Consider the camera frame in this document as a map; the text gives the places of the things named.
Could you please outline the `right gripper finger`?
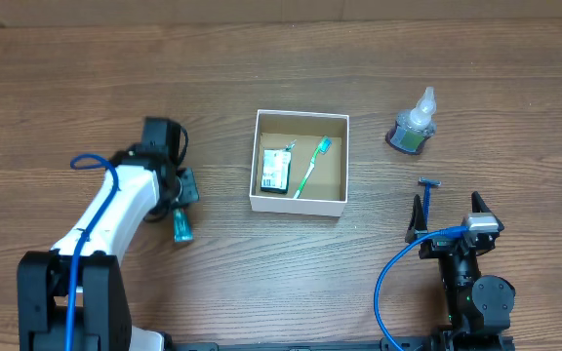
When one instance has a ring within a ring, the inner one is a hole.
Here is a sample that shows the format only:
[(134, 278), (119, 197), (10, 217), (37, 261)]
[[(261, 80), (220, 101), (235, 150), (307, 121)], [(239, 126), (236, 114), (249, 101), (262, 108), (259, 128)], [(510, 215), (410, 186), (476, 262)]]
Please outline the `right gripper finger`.
[(411, 244), (428, 233), (421, 197), (416, 194), (412, 215), (405, 235), (405, 242)]
[[(474, 191), (471, 194), (471, 206), (472, 206), (472, 212), (473, 213), (489, 213), (489, 214), (493, 214), (493, 212), (489, 209), (489, 207), (486, 205), (486, 203), (484, 202), (484, 200), (482, 199), (481, 195), (479, 194), (478, 191)], [(504, 225), (502, 224), (502, 222), (498, 219), (497, 216), (495, 216), (495, 219), (497, 221), (497, 224), (499, 226), (498, 231), (502, 232), (504, 230)]]

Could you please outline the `red green toothpaste tube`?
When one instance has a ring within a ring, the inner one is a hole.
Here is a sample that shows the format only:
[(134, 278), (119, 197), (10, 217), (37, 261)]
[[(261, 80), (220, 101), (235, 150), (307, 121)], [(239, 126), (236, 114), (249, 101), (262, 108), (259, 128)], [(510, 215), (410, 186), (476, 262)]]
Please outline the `red green toothpaste tube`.
[(194, 240), (187, 214), (184, 209), (173, 210), (174, 241), (176, 243), (186, 243)]

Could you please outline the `green white soap packet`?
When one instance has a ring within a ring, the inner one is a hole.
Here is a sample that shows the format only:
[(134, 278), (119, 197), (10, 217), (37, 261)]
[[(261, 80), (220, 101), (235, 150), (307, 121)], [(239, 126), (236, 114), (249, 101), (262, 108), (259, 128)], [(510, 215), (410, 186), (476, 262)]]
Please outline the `green white soap packet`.
[(261, 191), (287, 194), (289, 190), (292, 150), (296, 141), (284, 148), (265, 149), (262, 157)]

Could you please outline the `green white toothbrush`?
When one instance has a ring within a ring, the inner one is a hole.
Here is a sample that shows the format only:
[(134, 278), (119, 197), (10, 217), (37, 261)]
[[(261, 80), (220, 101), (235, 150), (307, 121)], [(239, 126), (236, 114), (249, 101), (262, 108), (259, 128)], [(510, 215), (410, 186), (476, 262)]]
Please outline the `green white toothbrush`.
[(320, 154), (322, 154), (322, 155), (326, 154), (326, 153), (328, 152), (328, 150), (330, 149), (331, 145), (332, 145), (332, 141), (331, 141), (331, 139), (330, 139), (328, 136), (323, 136), (323, 137), (321, 138), (321, 140), (319, 141), (319, 143), (318, 143), (316, 149), (314, 150), (314, 152), (313, 152), (313, 154), (312, 154), (312, 156), (311, 156), (311, 159), (310, 159), (310, 161), (309, 161), (309, 166), (308, 166), (308, 168), (307, 168), (307, 171), (306, 171), (306, 173), (305, 173), (303, 179), (301, 180), (301, 183), (300, 183), (298, 189), (296, 190), (296, 192), (295, 192), (294, 195), (293, 195), (293, 198), (294, 198), (294, 199), (299, 199), (299, 197), (301, 196), (301, 194), (302, 194), (302, 192), (303, 192), (303, 190), (304, 190), (304, 187), (306, 186), (306, 183), (308, 182), (308, 180), (309, 180), (309, 178), (310, 178), (312, 172), (313, 172), (314, 169), (315, 169), (315, 164), (316, 164), (317, 157), (318, 157)]

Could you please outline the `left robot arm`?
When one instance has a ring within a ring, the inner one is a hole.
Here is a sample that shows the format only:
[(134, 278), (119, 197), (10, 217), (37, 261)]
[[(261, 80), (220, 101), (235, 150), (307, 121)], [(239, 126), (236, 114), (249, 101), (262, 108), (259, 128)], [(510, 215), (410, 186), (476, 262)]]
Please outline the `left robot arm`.
[(103, 170), (103, 183), (67, 234), (19, 262), (21, 350), (175, 349), (167, 333), (134, 326), (121, 263), (141, 223), (198, 201), (193, 171), (182, 164), (188, 142), (178, 122), (147, 117), (140, 141), (128, 148), (108, 159), (87, 153), (71, 160), (73, 170)]

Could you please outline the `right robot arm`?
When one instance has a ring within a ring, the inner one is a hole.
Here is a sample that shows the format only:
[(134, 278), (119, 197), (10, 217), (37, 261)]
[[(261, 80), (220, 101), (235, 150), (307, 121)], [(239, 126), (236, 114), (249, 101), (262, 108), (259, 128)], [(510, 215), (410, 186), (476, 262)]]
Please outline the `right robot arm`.
[(419, 350), (513, 350), (513, 339), (502, 336), (510, 327), (515, 288), (505, 279), (482, 275), (477, 257), (493, 250), (504, 226), (481, 196), (471, 194), (472, 212), (462, 220), (459, 238), (426, 239), (427, 219), (420, 196), (414, 198), (405, 236), (408, 244), (421, 239), (419, 258), (436, 259), (449, 313), (448, 326), (412, 344)]

